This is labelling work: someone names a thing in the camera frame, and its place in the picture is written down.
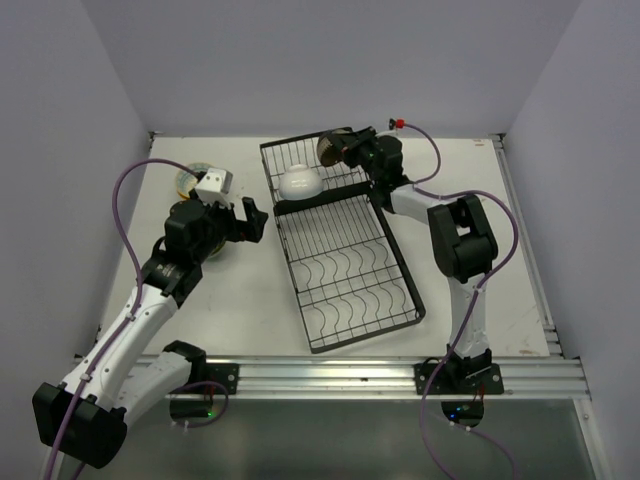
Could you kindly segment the dark patterned bowl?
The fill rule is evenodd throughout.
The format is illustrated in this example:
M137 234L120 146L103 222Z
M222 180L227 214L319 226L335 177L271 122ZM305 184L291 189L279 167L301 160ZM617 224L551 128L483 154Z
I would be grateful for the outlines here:
M342 161L340 149L335 145L333 137L340 135L351 135L353 130L350 127L332 129L323 132L317 141L316 153L320 164L329 168Z

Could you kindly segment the lime yellow bowl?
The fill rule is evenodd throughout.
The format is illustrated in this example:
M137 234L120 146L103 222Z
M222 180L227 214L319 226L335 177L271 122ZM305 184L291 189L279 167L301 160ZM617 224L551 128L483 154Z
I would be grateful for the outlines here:
M226 245L226 241L220 243L219 245L217 245L216 248L208 255L207 260L211 260L216 255L218 255L221 252L221 250L224 248L225 245Z

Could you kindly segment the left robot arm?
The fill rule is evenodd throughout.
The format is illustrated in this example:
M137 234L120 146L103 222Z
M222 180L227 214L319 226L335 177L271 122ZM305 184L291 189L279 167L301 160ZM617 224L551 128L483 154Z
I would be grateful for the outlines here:
M225 242L262 239L268 219L250 197L245 217L232 207L189 199L174 204L165 234L136 275L124 308L85 359L59 384L42 383L32 397L40 440L100 469L110 463L135 420L165 395L201 390L208 379L203 350L174 341L144 373L130 374L158 330L203 277L202 266Z

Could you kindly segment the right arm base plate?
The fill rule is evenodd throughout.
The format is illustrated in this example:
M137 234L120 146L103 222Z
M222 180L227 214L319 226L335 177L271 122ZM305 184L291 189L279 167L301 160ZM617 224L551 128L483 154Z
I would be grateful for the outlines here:
M505 392L501 370L491 357L481 355L461 359L453 354L428 386L429 379L440 364L428 357L413 365L416 393L422 395L501 395Z

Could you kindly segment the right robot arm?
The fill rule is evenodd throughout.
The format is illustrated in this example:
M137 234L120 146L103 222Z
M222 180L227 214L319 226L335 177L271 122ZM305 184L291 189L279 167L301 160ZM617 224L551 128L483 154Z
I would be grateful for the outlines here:
M320 163L361 169L375 203L429 227L436 265L449 285L452 327L447 353L429 374L429 390L460 394L490 371L484 277L492 271L498 245L480 199L471 193L451 201L418 192L403 169L403 144L375 129L336 129L318 141Z

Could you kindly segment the white bowl yellow sun dots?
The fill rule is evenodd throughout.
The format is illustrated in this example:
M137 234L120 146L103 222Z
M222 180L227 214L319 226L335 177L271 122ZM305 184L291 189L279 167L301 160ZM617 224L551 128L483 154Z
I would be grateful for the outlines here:
M196 173L207 172L212 165L205 162L196 162L191 163L186 166L187 169L194 171ZM175 176L174 185L177 194L182 199L189 198L189 192L195 187L198 183L198 178L184 170L179 169L178 173Z

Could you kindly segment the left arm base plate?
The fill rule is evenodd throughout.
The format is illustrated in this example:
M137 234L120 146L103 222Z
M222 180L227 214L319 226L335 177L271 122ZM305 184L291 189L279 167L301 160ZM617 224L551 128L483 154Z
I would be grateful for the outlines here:
M207 363L202 379L223 385L230 395L235 395L239 373L240 366L237 363Z

